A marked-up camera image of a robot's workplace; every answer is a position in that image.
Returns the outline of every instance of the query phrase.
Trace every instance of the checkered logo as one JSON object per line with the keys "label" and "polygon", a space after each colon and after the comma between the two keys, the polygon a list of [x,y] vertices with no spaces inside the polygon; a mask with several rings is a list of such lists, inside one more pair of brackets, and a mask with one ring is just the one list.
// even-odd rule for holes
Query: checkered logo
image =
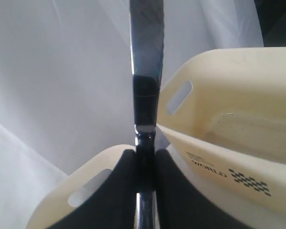
{"label": "checkered logo", "polygon": [[231,172],[235,182],[243,183],[246,187],[252,187],[255,191],[264,192],[267,196],[271,196],[268,185],[265,182],[258,182],[252,177],[245,177],[244,174],[236,173],[232,169],[229,169],[229,171]]}

